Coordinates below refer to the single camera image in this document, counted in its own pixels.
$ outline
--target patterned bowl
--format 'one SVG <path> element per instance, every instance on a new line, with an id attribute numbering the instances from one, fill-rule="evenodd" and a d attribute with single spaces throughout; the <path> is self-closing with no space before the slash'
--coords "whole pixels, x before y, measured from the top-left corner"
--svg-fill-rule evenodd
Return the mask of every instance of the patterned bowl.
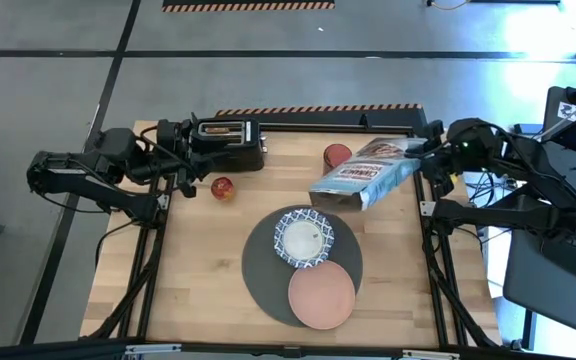
<path id="1" fill-rule="evenodd" d="M 313 209 L 293 210 L 275 225 L 275 252 L 298 269 L 323 263 L 334 242 L 328 219 Z"/>

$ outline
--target red apple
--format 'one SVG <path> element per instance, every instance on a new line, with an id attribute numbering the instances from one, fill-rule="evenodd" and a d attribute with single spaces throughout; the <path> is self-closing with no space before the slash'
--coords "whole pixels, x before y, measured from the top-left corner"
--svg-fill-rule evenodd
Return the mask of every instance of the red apple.
<path id="1" fill-rule="evenodd" d="M 230 200 L 235 196 L 235 185 L 227 177 L 220 177 L 212 182 L 210 192 L 217 200 Z"/>

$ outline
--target pink plate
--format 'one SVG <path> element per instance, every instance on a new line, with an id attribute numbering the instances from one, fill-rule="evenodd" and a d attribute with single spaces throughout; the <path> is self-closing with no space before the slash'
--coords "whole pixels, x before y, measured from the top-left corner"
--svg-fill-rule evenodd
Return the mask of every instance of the pink plate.
<path id="1" fill-rule="evenodd" d="M 298 269 L 288 288 L 290 307 L 306 326 L 329 330 L 343 324 L 355 306 L 350 276 L 332 261 Z"/>

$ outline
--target yellow and black hazard tape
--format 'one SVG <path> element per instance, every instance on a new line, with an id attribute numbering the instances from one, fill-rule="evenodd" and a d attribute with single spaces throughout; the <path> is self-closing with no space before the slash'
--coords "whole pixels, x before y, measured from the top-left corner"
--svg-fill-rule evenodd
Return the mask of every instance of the yellow and black hazard tape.
<path id="1" fill-rule="evenodd" d="M 228 109 L 219 110 L 215 116 L 247 115 L 247 114 L 280 114 L 305 112 L 331 112 L 331 111 L 366 111 L 366 110 L 398 110 L 421 109 L 421 104 L 386 104 L 386 105 L 338 105 L 338 106 L 292 106 L 256 109 Z"/>
<path id="2" fill-rule="evenodd" d="M 329 10 L 334 9 L 334 2 L 260 2 L 254 4 L 219 3 L 195 5 L 164 5 L 161 10 L 168 13 L 179 12 L 212 12 L 212 11 L 270 11 L 270 10 Z"/>

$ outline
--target bag of chips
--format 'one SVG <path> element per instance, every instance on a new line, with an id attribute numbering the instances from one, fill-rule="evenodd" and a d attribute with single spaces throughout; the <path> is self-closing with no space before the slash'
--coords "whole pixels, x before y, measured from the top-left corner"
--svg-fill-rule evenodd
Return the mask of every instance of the bag of chips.
<path id="1" fill-rule="evenodd" d="M 329 212 L 363 211 L 419 169 L 404 156 L 426 139 L 377 138 L 310 187 L 312 206 Z"/>

